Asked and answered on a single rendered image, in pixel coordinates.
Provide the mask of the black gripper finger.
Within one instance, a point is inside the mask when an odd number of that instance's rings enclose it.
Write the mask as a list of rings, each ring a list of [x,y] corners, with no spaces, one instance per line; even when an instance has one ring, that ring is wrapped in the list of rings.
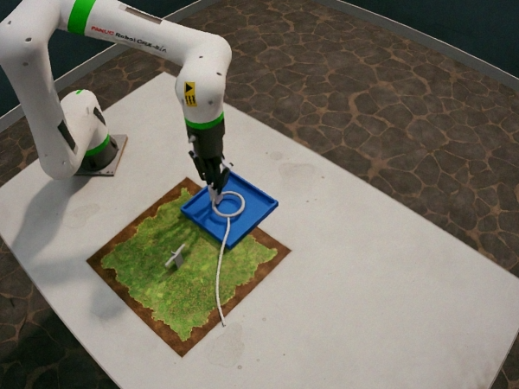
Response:
[[[222,160],[222,169],[221,169],[221,165],[219,165],[217,168],[214,168],[213,160],[212,159],[208,160],[209,170],[211,171],[211,175],[212,175],[212,181],[213,181],[212,189],[214,190],[216,204],[219,204],[220,201],[223,199],[222,189],[227,185],[230,169],[234,166],[232,163],[226,162],[223,159],[223,157],[221,157],[221,160]],[[222,172],[221,172],[221,170],[222,170]]]
[[[211,201],[214,200],[214,192],[213,192],[213,183],[212,183],[212,177],[211,177],[211,171],[209,170],[209,166],[206,165],[205,158],[198,157],[193,149],[189,152],[190,157],[192,158],[194,165],[196,167],[196,170],[201,178],[202,181],[205,181],[208,184],[208,192],[209,192],[209,198]],[[203,174],[204,173],[204,174]]]

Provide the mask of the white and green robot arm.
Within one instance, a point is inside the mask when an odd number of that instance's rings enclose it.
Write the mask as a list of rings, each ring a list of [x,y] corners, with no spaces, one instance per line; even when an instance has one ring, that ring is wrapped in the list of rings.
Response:
[[[22,0],[0,23],[0,65],[48,176],[67,179],[80,166],[100,170],[118,154],[92,92],[74,91],[59,101],[48,57],[48,41],[56,28],[137,48],[182,66],[175,92],[188,143],[210,145],[224,137],[223,95],[232,52],[222,37],[117,0]]]

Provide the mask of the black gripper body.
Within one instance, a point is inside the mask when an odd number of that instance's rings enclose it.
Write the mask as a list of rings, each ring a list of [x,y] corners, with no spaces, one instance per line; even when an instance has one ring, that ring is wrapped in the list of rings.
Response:
[[[193,143],[193,149],[197,156],[201,158],[205,158],[206,165],[208,165],[208,160],[212,159],[214,163],[214,168],[217,168],[220,164],[222,164],[221,157],[225,160],[223,155],[223,139],[218,143],[214,143],[211,145],[197,145]]]

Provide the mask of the green grass mat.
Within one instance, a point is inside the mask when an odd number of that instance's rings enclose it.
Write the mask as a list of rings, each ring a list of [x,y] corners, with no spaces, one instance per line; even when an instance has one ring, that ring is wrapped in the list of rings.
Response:
[[[221,243],[180,209],[201,190],[186,177],[86,260],[181,357],[221,321]],[[173,259],[165,267],[182,244],[184,263],[177,269]],[[223,317],[291,251],[258,227],[231,251],[224,246],[218,284]]]

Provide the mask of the blue tray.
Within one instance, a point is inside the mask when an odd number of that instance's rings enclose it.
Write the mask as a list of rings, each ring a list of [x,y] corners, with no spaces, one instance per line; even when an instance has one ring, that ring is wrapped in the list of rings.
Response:
[[[262,220],[264,220],[279,202],[253,184],[230,170],[227,185],[222,192],[233,191],[245,200],[244,210],[230,219],[230,227],[225,247],[230,251],[240,243]],[[234,214],[241,208],[239,197],[226,194],[215,207],[221,214]],[[227,218],[216,215],[208,195],[208,185],[180,207],[181,213],[196,223],[201,229],[218,240],[224,240],[227,231]]]

